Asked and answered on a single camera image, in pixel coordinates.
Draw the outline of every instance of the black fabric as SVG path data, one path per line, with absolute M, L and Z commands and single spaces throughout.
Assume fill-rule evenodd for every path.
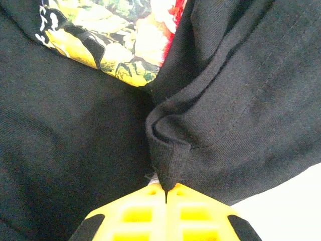
M 147 185 L 152 101 L 32 41 L 13 21 L 39 17 L 26 2 L 0 15 L 1 220 L 30 240 L 68 240 L 90 211 Z
M 0 6 L 3 240 L 67 240 L 151 165 L 231 204 L 320 162 L 320 0 L 188 0 L 150 95 L 42 46 L 38 1 Z
M 151 93 L 159 105 L 146 121 L 165 190 L 181 182 L 233 203 L 320 162 L 320 7 L 194 3 L 157 77 L 169 84 Z M 194 60 L 182 47 L 192 38 Z M 203 70 L 191 80 L 176 68 L 185 63 Z

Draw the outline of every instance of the yellow floral pattern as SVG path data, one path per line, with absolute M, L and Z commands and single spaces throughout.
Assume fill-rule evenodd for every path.
M 186 0 L 42 0 L 36 37 L 133 86 L 153 81 Z

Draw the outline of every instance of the yellow plastic object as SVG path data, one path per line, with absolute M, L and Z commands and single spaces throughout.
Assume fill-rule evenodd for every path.
M 92 211 L 84 222 L 102 217 L 92 232 L 93 239 L 78 234 L 73 240 L 240 240 L 229 215 L 238 216 L 231 207 L 182 184 L 168 193 L 165 203 L 165 193 L 156 183 Z

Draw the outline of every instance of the black sweatshirt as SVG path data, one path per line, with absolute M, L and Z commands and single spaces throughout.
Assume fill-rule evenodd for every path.
M 141 87 L 43 46 L 40 2 L 0 0 L 1 240 L 67 240 L 153 171 L 231 204 L 320 162 L 321 1 L 188 0 Z

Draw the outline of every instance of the black cloth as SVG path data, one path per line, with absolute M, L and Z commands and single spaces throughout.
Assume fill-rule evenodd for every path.
M 68 239 L 151 166 L 231 204 L 320 162 L 321 1 L 188 0 L 144 91 L 41 46 L 38 1 L 0 6 L 3 240 Z
M 320 162 L 320 16 L 321 1 L 189 1 L 150 84 L 165 190 L 234 203 Z
M 0 240 L 68 240 L 90 211 L 148 184 L 152 100 L 33 41 L 37 1 L 1 6 Z

